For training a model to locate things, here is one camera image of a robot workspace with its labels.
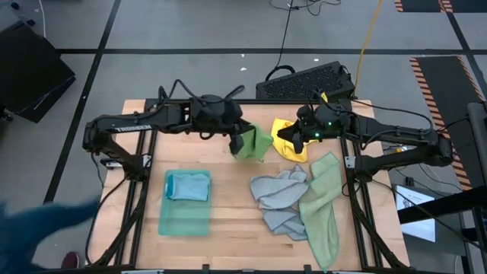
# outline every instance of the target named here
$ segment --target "red shoe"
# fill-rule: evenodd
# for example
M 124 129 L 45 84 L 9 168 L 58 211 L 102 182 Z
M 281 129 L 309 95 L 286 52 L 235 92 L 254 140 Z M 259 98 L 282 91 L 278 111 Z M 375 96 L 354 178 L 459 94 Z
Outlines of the red shoe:
M 79 268 L 79 256 L 76 252 L 67 253 L 61 264 L 62 269 L 77 269 Z

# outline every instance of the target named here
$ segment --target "light blue towel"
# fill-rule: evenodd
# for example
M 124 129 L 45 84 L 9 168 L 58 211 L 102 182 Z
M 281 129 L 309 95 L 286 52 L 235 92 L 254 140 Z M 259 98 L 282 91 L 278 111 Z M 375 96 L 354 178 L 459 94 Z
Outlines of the light blue towel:
M 204 174 L 173 174 L 166 184 L 166 197 L 173 200 L 208 200 L 210 178 Z

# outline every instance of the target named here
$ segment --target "yellow cloth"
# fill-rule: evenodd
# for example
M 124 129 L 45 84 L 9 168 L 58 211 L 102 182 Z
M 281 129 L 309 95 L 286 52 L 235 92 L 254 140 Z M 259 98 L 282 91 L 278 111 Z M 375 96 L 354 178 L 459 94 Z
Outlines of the yellow cloth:
M 287 121 L 284 119 L 275 118 L 274 123 L 272 124 L 271 135 L 274 138 L 274 142 L 272 145 L 274 146 L 275 150 L 284 158 L 288 159 L 289 161 L 296 161 L 298 163 L 306 163 L 307 162 L 307 149 L 306 145 L 310 144 L 311 142 L 316 142 L 317 140 L 310 141 L 308 143 L 304 143 L 303 151 L 300 154 L 296 154 L 294 152 L 294 146 L 291 142 L 288 142 L 284 139 L 280 139 L 277 136 L 277 131 L 280 129 L 284 129 L 288 126 L 292 126 L 294 123 L 291 121 Z

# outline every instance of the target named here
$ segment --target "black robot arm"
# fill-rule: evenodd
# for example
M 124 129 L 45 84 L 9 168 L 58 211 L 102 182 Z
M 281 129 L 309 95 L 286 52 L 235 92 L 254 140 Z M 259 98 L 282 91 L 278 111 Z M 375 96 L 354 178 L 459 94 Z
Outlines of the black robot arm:
M 308 105 L 302 106 L 298 110 L 296 123 L 279 130 L 277 136 L 292 142 L 297 153 L 301 153 L 303 142 L 337 138 L 350 139 L 359 143 L 363 149 L 374 141 L 416 147 L 375 158 L 367 155 L 346 158 L 345 167 L 353 169 L 355 177 L 363 182 L 370 182 L 379 170 L 419 163 L 443 167 L 453 160 L 451 141 L 442 134 L 432 129 L 384 125 L 375 119 L 353 113 L 341 104 L 327 103 L 315 110 Z
M 244 145 L 240 134 L 253 129 L 242 117 L 242 109 L 229 96 L 192 97 L 179 104 L 162 104 L 155 111 L 127 115 L 102 115 L 86 124 L 83 149 L 103 153 L 119 162 L 130 180 L 143 180 L 147 174 L 141 155 L 131 155 L 118 145 L 112 134 L 156 129 L 167 134 L 199 132 L 204 140 L 214 134 L 230 136 L 230 150 L 236 154 Z

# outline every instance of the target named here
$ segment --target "yellow cable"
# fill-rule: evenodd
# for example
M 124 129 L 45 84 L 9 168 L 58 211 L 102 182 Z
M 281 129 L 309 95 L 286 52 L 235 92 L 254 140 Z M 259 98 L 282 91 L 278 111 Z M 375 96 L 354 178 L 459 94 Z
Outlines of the yellow cable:
M 374 29 L 375 21 L 379 17 L 380 7 L 382 5 L 382 0 L 379 0 L 377 3 L 377 7 L 375 8 L 374 16 L 372 17 L 371 25 L 368 27 L 367 36 L 365 37 L 364 45 L 362 46 L 362 50 L 360 51 L 360 58 L 358 59 L 357 65 L 357 76 L 355 77 L 355 90 L 352 93 L 352 96 L 355 96 L 355 92 L 358 90 L 358 80 L 360 80 L 360 69 L 362 67 L 362 58 L 364 57 L 364 51 L 367 49 L 368 41 L 371 39 L 372 30 Z

